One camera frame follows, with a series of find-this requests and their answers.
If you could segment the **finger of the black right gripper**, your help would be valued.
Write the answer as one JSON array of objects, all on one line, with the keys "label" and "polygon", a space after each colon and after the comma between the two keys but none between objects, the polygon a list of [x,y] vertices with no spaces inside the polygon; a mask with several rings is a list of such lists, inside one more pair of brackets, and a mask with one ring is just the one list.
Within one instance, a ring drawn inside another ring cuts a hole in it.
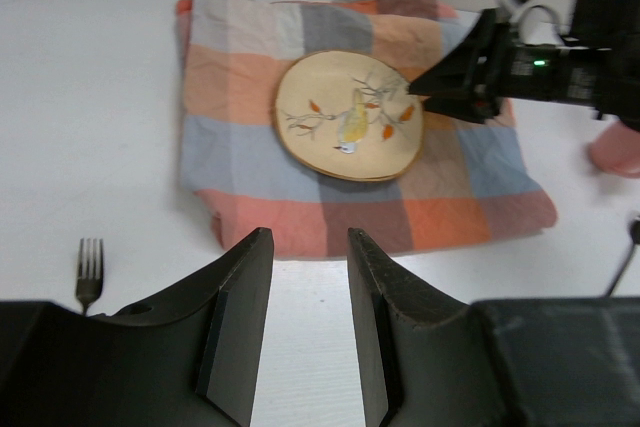
[{"label": "finger of the black right gripper", "polygon": [[495,10],[485,9],[467,36],[439,63],[408,86],[408,93],[427,97],[472,97],[495,33]]},{"label": "finger of the black right gripper", "polygon": [[489,99],[428,97],[423,101],[423,108],[426,112],[470,123],[486,123],[488,120],[494,119],[500,115],[502,106],[502,97]]}]

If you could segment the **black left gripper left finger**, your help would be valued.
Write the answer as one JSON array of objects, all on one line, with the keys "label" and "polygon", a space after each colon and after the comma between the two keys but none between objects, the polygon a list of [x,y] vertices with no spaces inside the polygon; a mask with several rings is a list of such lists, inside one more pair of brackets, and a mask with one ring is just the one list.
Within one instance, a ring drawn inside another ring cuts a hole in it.
[{"label": "black left gripper left finger", "polygon": [[114,315],[3,302],[2,424],[249,425],[273,258],[258,228]]}]

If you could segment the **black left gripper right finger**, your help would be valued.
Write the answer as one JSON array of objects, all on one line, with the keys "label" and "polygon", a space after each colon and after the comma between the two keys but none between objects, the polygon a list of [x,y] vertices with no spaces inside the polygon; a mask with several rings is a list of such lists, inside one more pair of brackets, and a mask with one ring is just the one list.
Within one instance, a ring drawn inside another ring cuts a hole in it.
[{"label": "black left gripper right finger", "polygon": [[635,297],[465,304],[348,232],[369,426],[635,426]]}]

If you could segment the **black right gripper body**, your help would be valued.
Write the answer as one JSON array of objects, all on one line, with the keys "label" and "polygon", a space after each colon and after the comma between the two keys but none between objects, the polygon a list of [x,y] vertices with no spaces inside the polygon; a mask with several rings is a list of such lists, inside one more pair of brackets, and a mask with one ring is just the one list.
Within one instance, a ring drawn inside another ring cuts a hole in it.
[{"label": "black right gripper body", "polygon": [[[524,41],[524,20],[546,12],[556,44]],[[486,54],[485,98],[514,97],[590,107],[639,128],[639,0],[574,0],[570,26],[543,5],[518,18],[499,9]]]}]

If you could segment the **checkered orange blue cloth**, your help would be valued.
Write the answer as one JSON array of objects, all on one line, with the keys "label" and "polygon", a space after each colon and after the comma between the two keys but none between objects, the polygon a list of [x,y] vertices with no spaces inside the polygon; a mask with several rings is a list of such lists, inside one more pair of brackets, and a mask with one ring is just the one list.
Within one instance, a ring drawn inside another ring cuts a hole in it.
[{"label": "checkered orange blue cloth", "polygon": [[427,114],[418,160],[396,180],[332,178],[295,160],[272,124],[277,85],[300,57],[369,54],[415,78],[466,30],[438,0],[180,0],[184,59],[179,175],[230,248],[257,227],[282,258],[341,257],[361,228],[390,253],[528,236],[556,208],[527,173],[510,107],[484,125]]}]

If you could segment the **pink ceramic mug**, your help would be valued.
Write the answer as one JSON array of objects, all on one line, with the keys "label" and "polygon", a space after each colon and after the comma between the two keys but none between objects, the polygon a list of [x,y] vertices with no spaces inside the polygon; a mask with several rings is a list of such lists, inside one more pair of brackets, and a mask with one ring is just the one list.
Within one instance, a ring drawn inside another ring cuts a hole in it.
[{"label": "pink ceramic mug", "polygon": [[617,121],[588,145],[591,163],[602,172],[639,178],[639,132]]}]

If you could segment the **beige bird pattern plate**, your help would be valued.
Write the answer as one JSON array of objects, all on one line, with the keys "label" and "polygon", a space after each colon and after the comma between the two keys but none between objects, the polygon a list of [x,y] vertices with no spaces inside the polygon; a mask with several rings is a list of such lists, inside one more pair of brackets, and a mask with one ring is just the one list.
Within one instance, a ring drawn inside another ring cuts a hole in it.
[{"label": "beige bird pattern plate", "polygon": [[296,61],[278,85],[273,124],[281,145],[324,175],[381,182],[419,158],[419,97],[398,70],[365,54],[330,50]]}]

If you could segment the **black metal fork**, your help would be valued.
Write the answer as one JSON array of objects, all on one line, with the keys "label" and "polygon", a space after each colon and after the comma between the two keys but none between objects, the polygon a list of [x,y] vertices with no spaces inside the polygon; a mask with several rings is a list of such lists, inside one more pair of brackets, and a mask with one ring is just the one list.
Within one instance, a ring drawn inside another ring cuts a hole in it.
[{"label": "black metal fork", "polygon": [[83,316],[102,295],[104,265],[104,241],[82,238],[77,257],[75,298],[82,307]]}]

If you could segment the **black metal spoon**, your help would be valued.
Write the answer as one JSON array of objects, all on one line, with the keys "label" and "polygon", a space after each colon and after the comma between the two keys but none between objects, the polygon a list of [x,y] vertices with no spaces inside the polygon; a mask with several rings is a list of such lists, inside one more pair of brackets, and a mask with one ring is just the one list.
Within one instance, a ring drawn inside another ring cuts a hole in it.
[{"label": "black metal spoon", "polygon": [[623,261],[621,262],[620,266],[617,268],[611,282],[609,283],[609,286],[607,287],[604,296],[605,297],[611,297],[616,289],[618,288],[624,274],[626,273],[628,267],[630,266],[634,256],[635,256],[635,252],[637,250],[637,248],[639,247],[640,241],[639,241],[639,230],[640,230],[640,220],[639,217],[636,216],[633,221],[629,224],[629,238],[630,238],[630,246],[629,249],[623,259]]}]

